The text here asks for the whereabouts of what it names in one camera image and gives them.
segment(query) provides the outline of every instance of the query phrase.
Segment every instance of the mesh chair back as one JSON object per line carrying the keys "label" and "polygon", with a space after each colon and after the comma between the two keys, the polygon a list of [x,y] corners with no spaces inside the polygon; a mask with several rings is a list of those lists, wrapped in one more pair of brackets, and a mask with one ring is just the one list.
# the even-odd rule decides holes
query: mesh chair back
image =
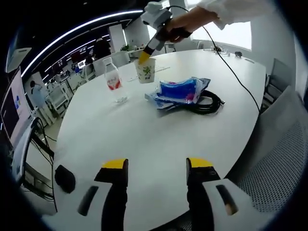
{"label": "mesh chair back", "polygon": [[261,115],[259,126],[254,151],[246,154],[258,161],[250,161],[238,186],[251,196],[257,210],[272,213],[287,202],[306,166],[308,114],[288,87]]}

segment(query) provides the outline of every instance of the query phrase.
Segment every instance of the monitor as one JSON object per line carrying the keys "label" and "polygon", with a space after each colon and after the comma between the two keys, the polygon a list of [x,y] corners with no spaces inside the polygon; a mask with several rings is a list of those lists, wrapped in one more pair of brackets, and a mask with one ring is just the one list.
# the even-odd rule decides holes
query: monitor
{"label": "monitor", "polygon": [[16,71],[5,93],[0,114],[1,128],[6,132],[12,146],[15,147],[31,118],[20,68]]}
{"label": "monitor", "polygon": [[78,63],[78,67],[79,67],[80,69],[83,68],[83,67],[85,67],[85,66],[86,66],[86,60],[85,60],[85,59]]}

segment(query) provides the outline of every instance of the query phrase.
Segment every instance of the desk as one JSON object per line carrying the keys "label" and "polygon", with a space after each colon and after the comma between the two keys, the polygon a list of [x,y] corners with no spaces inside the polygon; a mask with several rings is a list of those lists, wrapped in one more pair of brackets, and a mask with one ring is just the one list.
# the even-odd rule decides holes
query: desk
{"label": "desk", "polygon": [[[128,202],[124,229],[145,231],[163,225],[189,210],[186,200],[186,158],[211,161],[224,178],[241,155],[255,127],[258,110],[218,55],[181,51],[155,56],[155,82],[127,82],[136,76],[134,64],[119,68],[129,96],[116,105],[103,76],[78,88],[60,128],[54,169],[60,164],[72,171],[76,187],[93,181],[102,163],[128,158]],[[266,69],[244,58],[224,57],[241,82],[262,103]],[[208,90],[225,105],[215,115],[178,111],[160,115],[144,99],[157,81],[189,77],[210,78]],[[54,184],[59,209],[70,195]]]}

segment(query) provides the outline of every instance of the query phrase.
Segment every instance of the ceiling light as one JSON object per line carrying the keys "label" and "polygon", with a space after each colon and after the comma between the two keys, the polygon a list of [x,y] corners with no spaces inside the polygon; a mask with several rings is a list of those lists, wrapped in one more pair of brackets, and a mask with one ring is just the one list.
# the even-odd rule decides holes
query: ceiling light
{"label": "ceiling light", "polygon": [[142,13],[143,10],[136,10],[136,11],[125,11],[125,12],[119,12],[119,13],[113,13],[110,15],[106,15],[100,18],[96,18],[93,19],[91,21],[88,21],[84,24],[81,24],[80,26],[75,27],[74,29],[66,32],[65,34],[61,35],[59,38],[57,38],[56,40],[54,40],[52,43],[50,43],[47,47],[45,47],[30,63],[29,65],[25,68],[25,70],[23,71],[23,73],[21,74],[21,77],[23,77],[25,75],[25,73],[29,70],[29,68],[33,65],[33,63],[43,54],[45,53],[45,51],[47,51],[53,44],[55,44],[56,42],[60,41],[61,39],[63,39],[64,37],[66,37],[67,35],[73,33],[74,31],[83,28],[84,26],[90,25],[92,23],[98,22],[102,19],[106,19],[106,18],[111,18],[111,17],[116,17],[116,16],[120,16],[120,15],[124,15],[124,14],[131,14],[131,13]]}
{"label": "ceiling light", "polygon": [[73,49],[71,52],[67,53],[65,56],[68,56],[69,54],[71,54],[71,53],[77,51],[78,49],[80,49],[80,48],[82,48],[82,47],[84,47],[84,46],[86,46],[86,45],[88,45],[89,43],[92,43],[92,42],[94,42],[94,41],[96,41],[96,39],[93,39],[93,40],[91,40],[90,42],[87,42],[87,43],[85,43],[85,44],[83,44],[83,45],[77,47],[76,49]]}
{"label": "ceiling light", "polygon": [[51,66],[50,66],[50,67],[48,67],[48,68],[47,68],[44,72],[48,71],[50,68],[51,68]]}
{"label": "ceiling light", "polygon": [[91,40],[90,42],[87,42],[87,43],[85,43],[85,44],[83,44],[83,45],[77,47],[76,49],[73,49],[71,52],[67,53],[67,54],[66,54],[65,56],[63,56],[61,59],[59,59],[58,61],[56,61],[53,65],[55,65],[57,62],[59,62],[60,60],[62,60],[62,59],[65,58],[66,56],[68,56],[69,54],[71,54],[71,53],[77,51],[79,48],[82,48],[82,47],[84,47],[84,46],[86,46],[86,45],[88,45],[89,43],[92,43],[92,42],[94,42],[94,41],[95,41],[95,39],[93,39],[93,40]]}
{"label": "ceiling light", "polygon": [[[48,76],[49,76],[49,74],[48,74],[48,75],[46,75],[44,79],[46,79]],[[42,81],[43,81],[44,79],[42,79]]]}
{"label": "ceiling light", "polygon": [[125,31],[123,29],[122,29],[122,32],[123,32],[123,36],[124,36],[125,45],[127,45],[126,35],[125,35]]}

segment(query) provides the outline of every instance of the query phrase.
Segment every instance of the white wall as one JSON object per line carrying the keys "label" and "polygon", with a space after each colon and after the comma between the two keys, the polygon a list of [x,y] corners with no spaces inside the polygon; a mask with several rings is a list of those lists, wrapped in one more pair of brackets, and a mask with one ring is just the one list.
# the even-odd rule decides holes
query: white wall
{"label": "white wall", "polygon": [[125,35],[127,43],[137,47],[150,41],[148,28],[143,24],[140,17],[125,28]]}
{"label": "white wall", "polygon": [[[184,0],[170,0],[170,5],[185,7]],[[179,8],[171,8],[174,16],[184,12]],[[251,51],[236,48],[231,45],[223,45],[230,52],[241,51],[244,56],[263,64],[267,73],[271,73],[274,58],[288,65],[293,71],[293,83],[295,86],[295,46],[293,32],[280,16],[278,11],[257,17],[251,21],[252,49]],[[177,51],[196,49],[196,42],[189,38],[176,44]]]}
{"label": "white wall", "polygon": [[113,49],[115,52],[120,51],[121,48],[126,45],[122,25],[117,24],[108,29]]}

